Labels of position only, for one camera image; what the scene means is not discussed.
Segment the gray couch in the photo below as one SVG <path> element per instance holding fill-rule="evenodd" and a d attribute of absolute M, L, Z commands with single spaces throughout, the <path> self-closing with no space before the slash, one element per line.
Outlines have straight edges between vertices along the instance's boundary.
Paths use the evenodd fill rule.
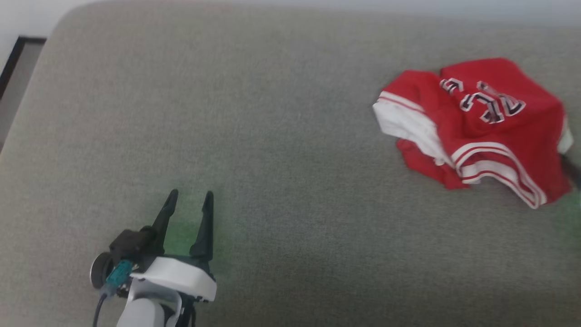
<path fill-rule="evenodd" d="M 2 326 L 87 326 L 92 260 L 181 192 L 216 206 L 199 326 L 579 326 L 581 214 L 408 170 L 371 105 L 405 69 L 504 56 L 581 111 L 581 29 L 106 2 L 49 38 L 0 155 Z M 581 148 L 571 157 L 580 161 Z M 106 303 L 114 325 L 124 301 Z"/>

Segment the black frame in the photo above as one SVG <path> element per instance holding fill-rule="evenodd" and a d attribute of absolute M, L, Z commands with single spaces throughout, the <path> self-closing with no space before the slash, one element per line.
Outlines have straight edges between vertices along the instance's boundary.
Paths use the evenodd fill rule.
<path fill-rule="evenodd" d="M 6 65 L 2 70 L 2 74 L 0 75 L 0 99 L 4 95 L 6 91 L 6 87 L 8 86 L 8 82 L 12 77 L 12 73 L 14 73 L 14 69 L 16 68 L 16 64 L 18 63 L 18 59 L 20 59 L 20 55 L 22 54 L 22 50 L 24 50 L 24 46 L 27 43 L 30 44 L 45 44 L 46 38 L 42 37 L 25 37 L 19 36 L 18 40 L 14 44 L 12 48 L 12 52 L 6 61 Z"/>

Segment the white jersey trim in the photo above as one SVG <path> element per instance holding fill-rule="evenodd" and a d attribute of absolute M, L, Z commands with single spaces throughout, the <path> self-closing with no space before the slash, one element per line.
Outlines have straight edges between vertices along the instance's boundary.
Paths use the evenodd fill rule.
<path fill-rule="evenodd" d="M 492 160 L 481 160 L 472 165 L 460 168 L 462 175 L 465 176 L 463 183 L 473 184 L 483 177 L 493 177 L 502 184 L 510 187 L 529 207 L 536 209 L 539 204 L 534 202 L 535 195 L 520 187 L 518 173 L 510 166 Z"/>
<path fill-rule="evenodd" d="M 381 94 L 379 95 L 380 98 L 385 98 L 388 100 L 392 100 L 393 102 L 399 102 L 407 107 L 410 107 L 411 109 L 415 109 L 417 111 L 421 111 L 421 112 L 425 112 L 424 108 L 420 105 L 418 105 L 415 102 L 412 102 L 402 96 L 399 96 L 397 94 L 393 94 L 391 92 L 387 92 L 387 91 L 382 91 Z"/>
<path fill-rule="evenodd" d="M 512 151 L 502 143 L 497 143 L 497 142 L 468 143 L 468 144 L 463 145 L 459 149 L 457 149 L 452 154 L 451 158 L 454 161 L 454 163 L 456 164 L 457 172 L 458 172 L 458 175 L 460 176 L 460 178 L 463 178 L 464 175 L 462 174 L 462 170 L 459 168 L 462 167 L 464 162 L 468 158 L 470 158 L 470 156 L 472 156 L 473 154 L 479 153 L 479 152 L 498 153 L 501 155 L 505 155 L 506 157 L 508 157 L 510 160 L 512 160 L 514 162 L 514 164 L 517 166 L 519 174 L 521 176 L 521 182 L 526 187 L 531 189 L 531 191 L 533 192 L 533 205 L 531 205 L 531 208 L 537 208 L 539 205 L 547 203 L 547 195 L 545 194 L 545 192 L 530 178 L 529 174 L 526 172 L 526 169 L 523 167 L 521 162 L 518 160 L 517 156 L 515 156 L 514 153 L 512 153 Z M 503 175 L 503 173 L 506 173 L 506 170 L 501 169 L 498 171 L 496 171 L 496 170 L 492 170 L 492 171 L 494 171 L 495 173 L 497 173 L 499 175 L 506 177 L 507 179 L 511 178 L 510 174 L 508 174 L 507 176 Z"/>
<path fill-rule="evenodd" d="M 423 154 L 434 158 L 434 164 L 448 164 L 453 168 L 454 163 L 444 151 L 437 135 L 436 124 L 422 113 L 424 109 L 421 106 L 407 99 L 401 101 L 400 98 L 403 99 L 399 96 L 390 95 L 389 98 L 382 96 L 373 104 L 381 131 L 387 135 L 412 141 Z"/>
<path fill-rule="evenodd" d="M 567 122 L 567 116 L 563 118 L 563 128 L 561 130 L 561 138 L 559 139 L 559 144 L 557 144 L 557 151 L 560 154 L 565 154 L 571 146 L 573 145 L 573 134 L 569 129 L 569 123 Z"/>

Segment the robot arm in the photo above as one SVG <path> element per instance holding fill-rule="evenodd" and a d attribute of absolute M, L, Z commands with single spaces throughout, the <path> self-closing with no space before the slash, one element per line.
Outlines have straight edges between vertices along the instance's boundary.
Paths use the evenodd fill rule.
<path fill-rule="evenodd" d="M 206 194 L 203 218 L 189 256 L 165 255 L 163 243 L 178 191 L 171 191 L 153 226 L 124 230 L 95 259 L 93 287 L 104 297 L 126 297 L 117 327 L 195 326 L 195 302 L 214 301 L 217 285 L 210 272 L 213 258 L 214 195 Z M 100 305 L 95 313 L 94 326 Z"/>

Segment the teal connector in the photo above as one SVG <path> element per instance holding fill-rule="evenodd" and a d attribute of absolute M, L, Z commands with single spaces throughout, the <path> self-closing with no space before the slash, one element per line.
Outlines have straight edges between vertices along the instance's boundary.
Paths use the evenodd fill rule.
<path fill-rule="evenodd" d="M 117 293 L 117 289 L 129 279 L 129 275 L 133 271 L 133 264 L 128 260 L 121 260 L 119 264 L 111 271 L 111 274 L 105 280 L 105 285 L 101 287 L 99 293 L 105 294 L 108 298 L 113 297 Z"/>

